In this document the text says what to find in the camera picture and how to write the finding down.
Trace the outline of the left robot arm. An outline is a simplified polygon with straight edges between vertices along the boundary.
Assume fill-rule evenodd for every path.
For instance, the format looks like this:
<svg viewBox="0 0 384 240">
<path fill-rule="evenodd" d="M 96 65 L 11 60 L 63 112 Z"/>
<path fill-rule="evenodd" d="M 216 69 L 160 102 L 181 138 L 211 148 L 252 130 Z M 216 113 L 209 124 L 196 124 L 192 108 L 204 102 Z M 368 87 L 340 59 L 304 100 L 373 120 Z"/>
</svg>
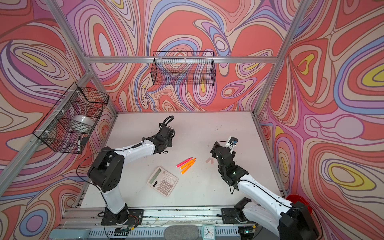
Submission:
<svg viewBox="0 0 384 240">
<path fill-rule="evenodd" d="M 98 153 L 87 176 L 101 191 L 110 213 L 118 215 L 127 208 L 120 191 L 126 165 L 144 157 L 166 152 L 166 149 L 172 146 L 175 135 L 176 131 L 173 128 L 162 125 L 155 135 L 142 138 L 135 145 L 118 149 L 105 147 Z"/>
</svg>

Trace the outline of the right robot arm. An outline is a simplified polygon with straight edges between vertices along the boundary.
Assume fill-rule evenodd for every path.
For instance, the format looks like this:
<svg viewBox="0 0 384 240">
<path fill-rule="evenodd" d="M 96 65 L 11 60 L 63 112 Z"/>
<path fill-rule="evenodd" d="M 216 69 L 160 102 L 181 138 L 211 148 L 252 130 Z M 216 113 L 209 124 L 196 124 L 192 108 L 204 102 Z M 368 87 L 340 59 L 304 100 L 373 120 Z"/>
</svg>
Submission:
<svg viewBox="0 0 384 240">
<path fill-rule="evenodd" d="M 246 195 L 234 207 L 238 222 L 254 222 L 281 240 L 318 240 L 321 233 L 302 202 L 284 199 L 256 181 L 234 161 L 236 143 L 219 141 L 211 149 L 218 172 L 228 186 Z"/>
</svg>

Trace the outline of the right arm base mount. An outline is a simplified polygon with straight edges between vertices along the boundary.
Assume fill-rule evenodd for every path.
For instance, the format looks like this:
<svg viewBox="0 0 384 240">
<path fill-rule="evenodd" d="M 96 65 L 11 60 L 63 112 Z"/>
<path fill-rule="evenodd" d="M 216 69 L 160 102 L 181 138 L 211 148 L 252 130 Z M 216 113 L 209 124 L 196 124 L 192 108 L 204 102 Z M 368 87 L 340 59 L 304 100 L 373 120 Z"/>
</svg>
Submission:
<svg viewBox="0 0 384 240">
<path fill-rule="evenodd" d="M 252 221 L 246 218 L 243 210 L 251 202 L 251 199 L 244 197 L 232 208 L 221 208 L 221 213 L 217 216 L 222 218 L 224 224 L 250 224 Z"/>
</svg>

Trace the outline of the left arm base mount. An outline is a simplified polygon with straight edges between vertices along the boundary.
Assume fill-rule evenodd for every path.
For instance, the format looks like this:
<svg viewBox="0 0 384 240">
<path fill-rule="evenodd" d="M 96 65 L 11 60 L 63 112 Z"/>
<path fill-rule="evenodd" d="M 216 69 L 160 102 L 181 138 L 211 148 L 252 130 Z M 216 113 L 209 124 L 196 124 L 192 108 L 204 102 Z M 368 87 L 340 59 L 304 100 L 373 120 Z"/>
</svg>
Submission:
<svg viewBox="0 0 384 240">
<path fill-rule="evenodd" d="M 118 214 L 113 214 L 105 208 L 101 225 L 102 226 L 139 226 L 142 224 L 144 209 L 122 210 Z"/>
</svg>

